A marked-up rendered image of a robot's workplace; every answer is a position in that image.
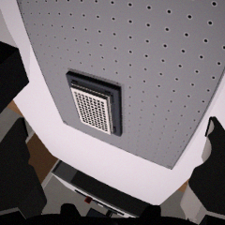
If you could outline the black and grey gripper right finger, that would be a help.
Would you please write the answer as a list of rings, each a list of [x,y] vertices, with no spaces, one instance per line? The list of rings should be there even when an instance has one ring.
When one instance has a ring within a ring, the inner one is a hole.
[[[209,134],[210,133],[210,134]],[[180,205],[186,220],[199,225],[225,225],[225,129],[210,116],[202,151]]]

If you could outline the white well plate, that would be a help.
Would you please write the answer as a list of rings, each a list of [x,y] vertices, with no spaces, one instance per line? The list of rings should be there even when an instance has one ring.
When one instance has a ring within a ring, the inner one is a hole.
[[[79,83],[73,83],[70,88],[81,121],[111,135],[113,132],[111,95]]]

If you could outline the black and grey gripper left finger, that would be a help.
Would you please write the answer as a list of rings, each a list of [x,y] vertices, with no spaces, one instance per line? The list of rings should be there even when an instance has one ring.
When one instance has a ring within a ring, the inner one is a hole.
[[[27,137],[24,118],[19,117],[0,142],[0,225],[43,215],[47,204],[36,171],[28,164]]]

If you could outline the dark grey rectangular frame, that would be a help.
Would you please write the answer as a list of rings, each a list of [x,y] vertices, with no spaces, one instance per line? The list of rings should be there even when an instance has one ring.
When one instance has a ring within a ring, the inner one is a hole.
[[[104,92],[104,94],[111,95],[112,104],[112,121],[113,121],[113,132],[112,134],[121,137],[122,135],[122,95],[121,86],[104,82],[95,78],[91,78],[76,72],[68,71],[66,73],[67,82],[69,88],[73,83],[79,83],[99,91]],[[71,92],[71,88],[70,88]],[[72,92],[71,92],[72,95]],[[73,95],[72,95],[73,97]],[[73,97],[74,100],[74,97]]]

